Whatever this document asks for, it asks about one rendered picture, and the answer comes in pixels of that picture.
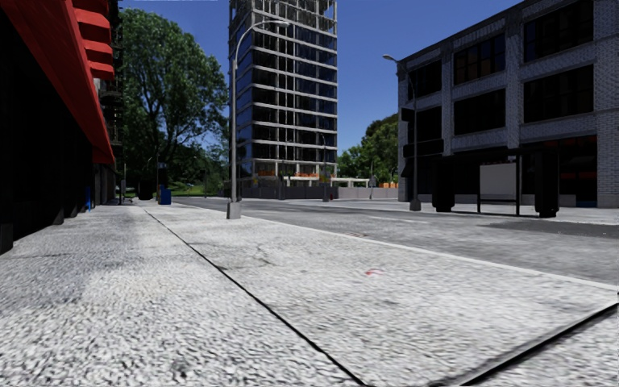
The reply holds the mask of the dark building with red awnings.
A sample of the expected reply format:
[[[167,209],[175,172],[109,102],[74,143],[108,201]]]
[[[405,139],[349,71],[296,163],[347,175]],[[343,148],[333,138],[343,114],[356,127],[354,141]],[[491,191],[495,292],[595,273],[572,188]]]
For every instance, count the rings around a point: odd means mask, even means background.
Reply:
[[[119,0],[0,0],[0,255],[114,196]]]

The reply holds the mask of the black bus shelter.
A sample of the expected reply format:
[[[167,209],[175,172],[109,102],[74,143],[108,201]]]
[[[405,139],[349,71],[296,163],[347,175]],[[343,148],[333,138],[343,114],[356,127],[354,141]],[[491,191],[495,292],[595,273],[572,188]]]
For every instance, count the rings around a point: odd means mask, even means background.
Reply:
[[[534,210],[540,218],[559,212],[559,155],[550,148],[514,148],[443,156],[433,164],[432,206],[450,212],[455,205],[458,167],[466,169],[465,180],[476,188],[476,210],[484,203],[509,203],[520,214],[522,161],[531,156],[534,175]]]

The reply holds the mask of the trees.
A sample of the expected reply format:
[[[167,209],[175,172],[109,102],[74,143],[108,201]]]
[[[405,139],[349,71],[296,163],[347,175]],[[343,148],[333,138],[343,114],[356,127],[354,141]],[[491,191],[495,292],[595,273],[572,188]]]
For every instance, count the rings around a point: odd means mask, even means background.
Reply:
[[[378,183],[398,182],[398,114],[373,121],[360,144],[345,150],[338,160],[340,177],[370,178]]]
[[[206,135],[226,134],[227,85],[220,64],[171,20],[125,9],[123,25],[123,142],[127,183],[155,183],[165,162],[169,181],[194,182],[219,164],[221,145],[203,148]]]

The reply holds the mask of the glass tower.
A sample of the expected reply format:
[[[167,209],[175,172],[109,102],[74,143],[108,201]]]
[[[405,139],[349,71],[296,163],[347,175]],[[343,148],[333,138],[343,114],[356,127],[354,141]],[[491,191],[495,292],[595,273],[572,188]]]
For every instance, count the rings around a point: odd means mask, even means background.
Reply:
[[[239,198],[284,198],[308,189],[328,198],[339,182],[336,0],[230,0],[236,75]]]

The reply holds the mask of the grey street lamp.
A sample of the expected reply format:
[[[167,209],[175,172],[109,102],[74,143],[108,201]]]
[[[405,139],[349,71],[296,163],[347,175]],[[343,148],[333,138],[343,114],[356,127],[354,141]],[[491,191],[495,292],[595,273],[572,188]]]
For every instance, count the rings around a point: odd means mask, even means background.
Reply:
[[[417,95],[413,82],[409,75],[409,70],[400,60],[396,60],[389,54],[383,54],[382,57],[386,60],[393,61],[397,67],[405,74],[405,79],[409,83],[410,91],[412,92],[413,109],[409,110],[413,112],[413,197],[409,203],[409,209],[411,211],[421,211],[422,203],[418,198],[418,105]],[[407,117],[411,116],[410,112],[406,113]]]
[[[236,75],[238,68],[239,48],[241,43],[246,39],[246,36],[258,26],[267,24],[276,25],[278,27],[288,27],[290,22],[284,20],[264,20],[258,23],[252,24],[240,37],[239,42],[235,47],[235,54],[231,67],[231,201],[227,204],[226,218],[228,220],[235,220],[241,218],[241,205],[238,200],[237,189],[237,144],[236,144]]]

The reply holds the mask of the grey brick building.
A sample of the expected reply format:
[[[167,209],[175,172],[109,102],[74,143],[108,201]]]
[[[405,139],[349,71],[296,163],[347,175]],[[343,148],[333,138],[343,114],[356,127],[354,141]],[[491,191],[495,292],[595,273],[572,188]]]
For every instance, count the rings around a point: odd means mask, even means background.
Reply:
[[[559,154],[561,198],[619,207],[619,0],[523,0],[400,61],[417,95],[420,199],[440,157],[544,147]],[[413,101],[396,69],[398,198],[408,202]],[[521,161],[531,195],[534,159]]]

